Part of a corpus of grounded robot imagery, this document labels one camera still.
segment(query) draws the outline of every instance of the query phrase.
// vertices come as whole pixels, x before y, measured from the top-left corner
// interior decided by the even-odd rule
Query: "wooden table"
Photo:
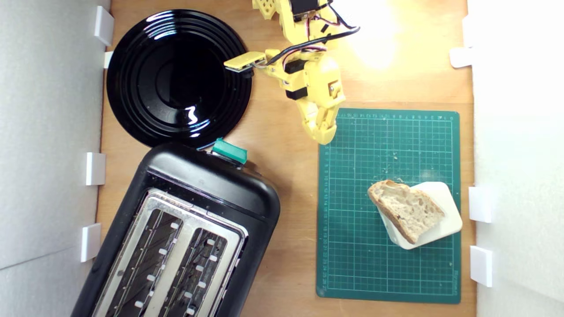
[[[226,138],[246,148],[258,170],[277,185],[278,226],[242,316],[475,316],[476,286],[469,276],[474,225],[468,218],[473,183],[473,97],[469,69],[450,66],[448,51],[462,45],[465,0],[336,0],[362,30],[331,55],[341,67],[344,107],[458,111],[461,120],[462,302],[435,305],[319,298],[315,294],[318,145],[309,140],[295,103],[276,80],[257,73],[245,116]],[[370,3],[370,8],[361,4]],[[113,44],[135,23],[159,11],[191,8],[232,26],[249,50],[288,46],[275,20],[263,20],[250,0],[113,0]],[[106,185],[100,188],[98,222],[107,232],[134,171],[148,148],[117,123],[104,97],[102,152]]]

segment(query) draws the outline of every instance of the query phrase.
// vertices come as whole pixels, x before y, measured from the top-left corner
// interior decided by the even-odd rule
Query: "green cutting mat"
[[[413,250],[389,239],[367,195],[374,182],[446,183],[460,210],[456,112],[341,109],[319,151],[317,294],[460,302],[460,233]]]

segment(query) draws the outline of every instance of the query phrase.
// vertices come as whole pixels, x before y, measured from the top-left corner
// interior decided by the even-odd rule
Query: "yellow robotic arm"
[[[342,20],[331,8],[333,0],[252,1],[265,19],[272,19],[274,13],[280,15],[284,36],[294,46],[282,52],[247,52],[226,61],[226,68],[243,72],[255,67],[277,78],[287,97],[297,102],[308,135],[320,144],[331,142],[345,95],[338,65],[325,52],[329,41],[356,33],[359,28]],[[348,31],[342,32],[342,26]]]

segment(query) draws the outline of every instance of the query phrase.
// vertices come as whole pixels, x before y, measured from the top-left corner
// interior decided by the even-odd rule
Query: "bread slice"
[[[429,195],[392,180],[370,186],[368,196],[411,244],[444,218]]]

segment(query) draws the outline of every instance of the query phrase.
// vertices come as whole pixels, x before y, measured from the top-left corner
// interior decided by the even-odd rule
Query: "glossy black plate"
[[[110,106],[124,129],[154,147],[177,141],[212,144],[239,122],[250,74],[223,62],[246,49],[227,24],[193,10],[170,10],[137,23],[120,40],[108,68]]]

